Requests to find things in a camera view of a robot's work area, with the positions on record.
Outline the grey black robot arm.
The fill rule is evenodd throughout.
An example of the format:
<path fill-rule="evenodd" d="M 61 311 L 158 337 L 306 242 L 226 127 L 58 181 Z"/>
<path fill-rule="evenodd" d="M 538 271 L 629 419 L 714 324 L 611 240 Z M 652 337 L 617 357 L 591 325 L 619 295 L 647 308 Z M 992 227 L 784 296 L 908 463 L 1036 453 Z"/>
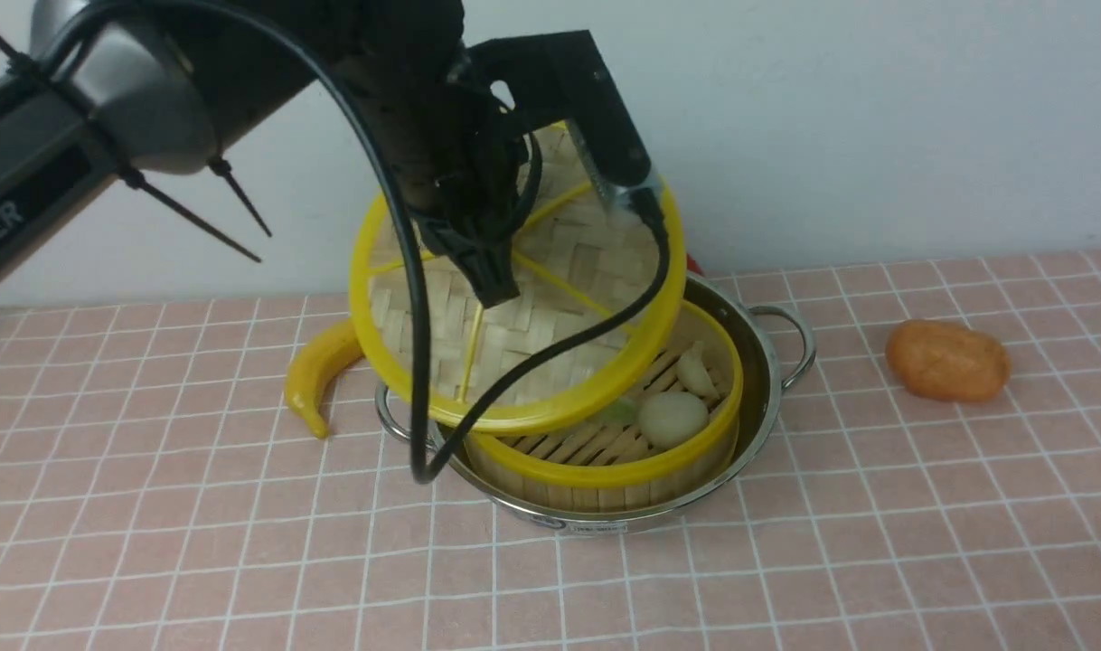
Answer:
<path fill-rule="evenodd" d="M 116 180 L 254 259 L 145 172 L 189 175 L 310 82 L 359 123 L 402 228 L 487 307 L 517 297 L 521 137 L 469 62 L 459 1 L 41 1 L 0 77 L 0 280 Z"/>

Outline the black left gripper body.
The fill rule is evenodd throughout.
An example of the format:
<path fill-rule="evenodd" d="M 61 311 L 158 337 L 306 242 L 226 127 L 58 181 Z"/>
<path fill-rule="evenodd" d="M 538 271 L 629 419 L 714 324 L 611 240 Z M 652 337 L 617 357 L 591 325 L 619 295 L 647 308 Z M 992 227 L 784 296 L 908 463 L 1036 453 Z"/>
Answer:
<path fill-rule="evenodd" d="M 424 246 L 451 259 L 509 259 L 538 184 L 534 137 L 508 135 L 508 108 L 464 43 L 459 1 L 336 1 L 337 70 Z"/>

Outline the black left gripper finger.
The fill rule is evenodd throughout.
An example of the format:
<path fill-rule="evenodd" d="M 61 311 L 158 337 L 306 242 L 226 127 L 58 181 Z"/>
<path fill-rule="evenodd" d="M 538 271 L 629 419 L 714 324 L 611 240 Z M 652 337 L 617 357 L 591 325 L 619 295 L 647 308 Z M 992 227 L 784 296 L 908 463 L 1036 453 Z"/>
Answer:
<path fill-rule="evenodd" d="M 486 242 L 456 238 L 456 267 L 483 310 L 521 296 L 513 265 L 513 240 Z"/>

